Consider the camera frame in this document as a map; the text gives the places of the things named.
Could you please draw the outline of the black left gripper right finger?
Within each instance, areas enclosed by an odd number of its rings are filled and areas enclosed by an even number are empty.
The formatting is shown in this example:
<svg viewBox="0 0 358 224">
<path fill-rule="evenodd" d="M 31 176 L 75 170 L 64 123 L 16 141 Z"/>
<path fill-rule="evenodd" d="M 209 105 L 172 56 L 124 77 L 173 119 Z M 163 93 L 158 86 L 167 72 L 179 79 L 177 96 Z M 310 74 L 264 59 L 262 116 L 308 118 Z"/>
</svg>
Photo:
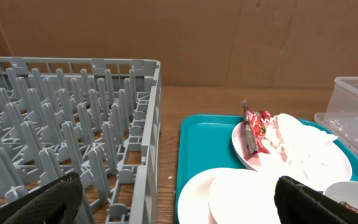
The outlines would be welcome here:
<svg viewBox="0 0 358 224">
<path fill-rule="evenodd" d="M 278 179 L 274 202 L 281 224 L 358 224 L 358 213 L 289 176 Z"/>
</svg>

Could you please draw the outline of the white napkin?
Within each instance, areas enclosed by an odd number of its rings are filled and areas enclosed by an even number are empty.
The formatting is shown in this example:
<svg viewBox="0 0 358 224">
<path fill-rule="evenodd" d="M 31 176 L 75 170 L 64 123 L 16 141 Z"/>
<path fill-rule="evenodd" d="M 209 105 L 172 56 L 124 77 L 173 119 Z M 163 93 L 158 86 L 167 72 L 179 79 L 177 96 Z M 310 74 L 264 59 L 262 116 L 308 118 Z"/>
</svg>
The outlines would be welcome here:
<svg viewBox="0 0 358 224">
<path fill-rule="evenodd" d="M 281 113 L 270 119 L 261 143 L 269 153 L 280 155 L 286 163 L 317 163 L 325 166 L 325 150 L 336 139 L 337 136 L 333 134 Z"/>
</svg>

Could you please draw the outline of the red snack wrapper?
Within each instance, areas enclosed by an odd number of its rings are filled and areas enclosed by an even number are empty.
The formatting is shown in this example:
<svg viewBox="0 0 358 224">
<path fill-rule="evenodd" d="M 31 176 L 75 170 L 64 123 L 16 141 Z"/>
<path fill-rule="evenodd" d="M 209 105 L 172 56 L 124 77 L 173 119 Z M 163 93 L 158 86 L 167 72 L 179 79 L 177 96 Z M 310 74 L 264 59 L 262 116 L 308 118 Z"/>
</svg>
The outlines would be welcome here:
<svg viewBox="0 0 358 224">
<path fill-rule="evenodd" d="M 244 127 L 247 146 L 244 149 L 244 159 L 248 160 L 257 153 L 270 154 L 269 150 L 262 144 L 267 132 L 271 115 L 268 111 L 254 111 L 247 105 L 246 100 L 242 101 L 244 109 Z"/>
</svg>

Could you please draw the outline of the brown food piece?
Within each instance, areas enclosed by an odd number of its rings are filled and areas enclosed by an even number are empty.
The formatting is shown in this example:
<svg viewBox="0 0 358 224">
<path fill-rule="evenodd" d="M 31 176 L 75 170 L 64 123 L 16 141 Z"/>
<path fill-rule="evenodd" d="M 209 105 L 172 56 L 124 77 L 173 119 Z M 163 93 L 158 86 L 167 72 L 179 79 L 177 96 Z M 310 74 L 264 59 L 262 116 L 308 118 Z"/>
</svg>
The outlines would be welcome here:
<svg viewBox="0 0 358 224">
<path fill-rule="evenodd" d="M 345 201 L 341 201 L 339 202 L 341 205 L 343 205 L 344 207 L 348 208 L 349 210 L 352 210 L 353 212 L 356 212 L 358 214 L 358 208 L 353 207 L 352 205 L 348 204 Z"/>
</svg>

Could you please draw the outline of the white paper cup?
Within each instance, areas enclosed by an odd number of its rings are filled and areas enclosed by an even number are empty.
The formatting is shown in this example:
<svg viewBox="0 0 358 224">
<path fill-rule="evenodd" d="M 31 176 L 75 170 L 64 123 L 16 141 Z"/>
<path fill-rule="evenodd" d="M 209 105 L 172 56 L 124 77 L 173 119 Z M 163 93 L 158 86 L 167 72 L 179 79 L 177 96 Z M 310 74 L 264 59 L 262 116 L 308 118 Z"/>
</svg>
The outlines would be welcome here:
<svg viewBox="0 0 358 224">
<path fill-rule="evenodd" d="M 217 176 L 208 192 L 209 222 L 279 224 L 276 179 L 251 170 Z"/>
</svg>

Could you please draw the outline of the small pink bowl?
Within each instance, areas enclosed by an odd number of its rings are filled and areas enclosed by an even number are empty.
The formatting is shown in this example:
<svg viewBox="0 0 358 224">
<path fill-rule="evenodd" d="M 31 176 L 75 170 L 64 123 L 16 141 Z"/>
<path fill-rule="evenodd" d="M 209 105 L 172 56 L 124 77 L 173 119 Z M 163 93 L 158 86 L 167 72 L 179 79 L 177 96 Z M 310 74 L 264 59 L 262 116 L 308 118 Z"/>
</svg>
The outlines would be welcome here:
<svg viewBox="0 0 358 224">
<path fill-rule="evenodd" d="M 213 180 L 230 168 L 214 168 L 196 174 L 182 188 L 177 204 L 179 224 L 208 224 L 208 192 Z"/>
</svg>

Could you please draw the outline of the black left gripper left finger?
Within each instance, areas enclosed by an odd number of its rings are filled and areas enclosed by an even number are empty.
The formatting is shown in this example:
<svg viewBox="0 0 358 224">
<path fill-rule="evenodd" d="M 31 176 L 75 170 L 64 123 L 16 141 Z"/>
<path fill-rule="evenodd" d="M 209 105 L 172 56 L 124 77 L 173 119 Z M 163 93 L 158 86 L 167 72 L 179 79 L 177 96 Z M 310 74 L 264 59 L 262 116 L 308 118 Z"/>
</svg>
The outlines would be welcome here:
<svg viewBox="0 0 358 224">
<path fill-rule="evenodd" d="M 80 176 L 71 172 L 0 208 L 0 223 L 72 224 L 81 205 L 82 195 Z"/>
</svg>

